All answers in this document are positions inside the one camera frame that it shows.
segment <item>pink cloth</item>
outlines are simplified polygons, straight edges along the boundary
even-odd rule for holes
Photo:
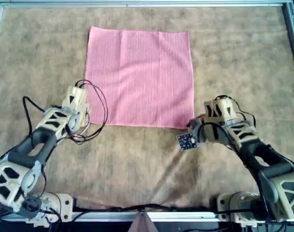
[[[107,125],[186,128],[194,116],[188,32],[110,30],[92,27],[85,78],[106,96]],[[103,110],[89,87],[91,122]]]

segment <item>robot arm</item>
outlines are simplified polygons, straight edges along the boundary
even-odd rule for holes
[[[71,220],[73,199],[67,194],[43,193],[30,196],[50,155],[56,146],[66,138],[89,124],[89,104],[86,103],[87,90],[69,87],[61,107],[48,108],[44,118],[32,134],[10,149],[0,158],[0,204],[9,212],[30,219],[30,223],[47,226],[48,221],[41,211],[51,209],[66,215],[63,221]],[[35,156],[31,151],[42,144]],[[49,222],[58,220],[56,215],[47,218]]]
[[[188,125],[190,131],[178,136],[182,150],[198,147],[209,141],[227,146],[242,160],[254,177],[260,196],[249,194],[247,203],[238,206],[235,204],[235,208],[231,204],[226,210],[249,207],[256,211],[258,209],[259,213],[250,216],[255,220],[282,221],[294,218],[294,163],[270,145],[264,144],[255,126],[246,120],[242,112],[244,119],[237,117],[234,102],[237,103],[228,96],[219,96],[204,102],[206,113],[192,119]],[[257,157],[261,157],[269,166],[260,164]],[[226,199],[225,202],[234,203],[230,200]]]

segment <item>circuit board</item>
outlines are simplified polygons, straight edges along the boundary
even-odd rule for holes
[[[195,139],[193,138],[192,132],[180,134],[177,136],[177,139],[182,151],[197,147],[197,143],[195,142]]]

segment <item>metal frame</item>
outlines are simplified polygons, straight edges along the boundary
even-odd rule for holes
[[[74,212],[72,218],[81,212]],[[90,212],[82,215],[77,222],[127,222],[133,221],[137,212]],[[221,222],[216,214],[212,212],[148,212],[153,222]],[[19,215],[3,217],[7,221],[26,221]]]
[[[3,9],[6,8],[52,8],[52,7],[247,7],[247,6],[282,6],[288,36],[294,55],[294,4],[292,0],[0,0],[0,23]],[[135,212],[88,213],[77,221],[119,222],[133,221]],[[212,212],[150,212],[152,221],[161,222],[219,222]],[[9,221],[25,221],[23,217],[11,215]]]

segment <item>brown fabric surface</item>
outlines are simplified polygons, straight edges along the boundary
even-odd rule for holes
[[[294,160],[294,61],[280,7],[5,9],[0,156],[28,132],[23,95],[42,107],[61,104],[68,85],[84,77],[91,26],[190,31],[196,114],[204,112],[203,101],[228,94],[256,115],[261,138]],[[42,118],[34,109],[30,114],[34,125]],[[222,192],[256,191],[233,152],[204,144],[182,153],[181,132],[107,126],[90,143],[64,141],[47,163],[46,190],[88,207],[208,206]]]

